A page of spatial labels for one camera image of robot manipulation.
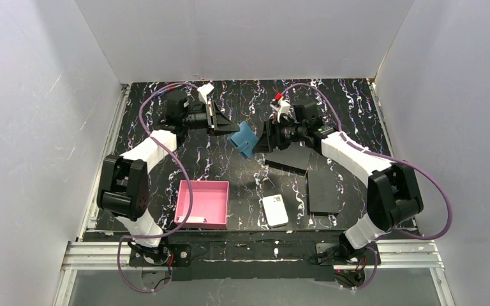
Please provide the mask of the blue leather card holder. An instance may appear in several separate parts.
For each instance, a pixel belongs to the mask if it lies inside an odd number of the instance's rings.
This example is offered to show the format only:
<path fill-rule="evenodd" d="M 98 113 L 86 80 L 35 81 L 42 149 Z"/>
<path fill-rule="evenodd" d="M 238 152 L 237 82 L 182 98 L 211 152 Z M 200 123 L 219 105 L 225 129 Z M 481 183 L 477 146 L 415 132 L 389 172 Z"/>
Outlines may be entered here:
<path fill-rule="evenodd" d="M 254 156 L 253 149 L 258 143 L 258 137 L 246 121 L 239 124 L 239 130 L 232 133 L 229 140 L 244 159 Z"/>

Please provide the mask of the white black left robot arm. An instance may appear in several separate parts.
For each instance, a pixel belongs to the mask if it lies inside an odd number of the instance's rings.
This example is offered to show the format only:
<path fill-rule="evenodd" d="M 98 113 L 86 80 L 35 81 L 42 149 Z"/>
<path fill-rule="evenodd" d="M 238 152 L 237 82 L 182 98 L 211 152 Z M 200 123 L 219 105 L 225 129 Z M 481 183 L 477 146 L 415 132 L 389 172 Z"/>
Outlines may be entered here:
<path fill-rule="evenodd" d="M 117 156 L 108 155 L 102 164 L 97 206 L 111 213 L 132 235 L 128 245 L 148 263 L 172 262 L 167 234 L 148 211 L 149 173 L 165 156 L 173 156 L 189 130 L 204 129 L 208 135 L 221 136 L 238 132 L 238 125 L 226 118 L 216 104 L 209 101 L 212 84 L 197 88 L 198 99 L 184 91 L 165 93 L 165 109 L 144 140 Z"/>

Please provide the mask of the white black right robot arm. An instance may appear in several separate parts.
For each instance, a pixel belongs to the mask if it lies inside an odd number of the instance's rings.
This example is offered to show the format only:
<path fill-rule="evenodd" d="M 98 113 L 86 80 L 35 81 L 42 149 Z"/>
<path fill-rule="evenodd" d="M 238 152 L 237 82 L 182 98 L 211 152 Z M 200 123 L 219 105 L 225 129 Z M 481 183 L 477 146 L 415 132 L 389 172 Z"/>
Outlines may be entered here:
<path fill-rule="evenodd" d="M 264 122 L 254 153 L 284 150 L 291 143 L 304 142 L 320 155 L 340 164 L 367 189 L 366 212 L 340 234 L 334 247 L 317 255 L 314 263 L 359 259 L 376 239 L 423 211 L 424 204 L 412 167 L 374 156 L 340 128 L 325 123 L 314 103 L 290 105 L 282 101 L 272 103 L 270 107 L 272 115 Z"/>

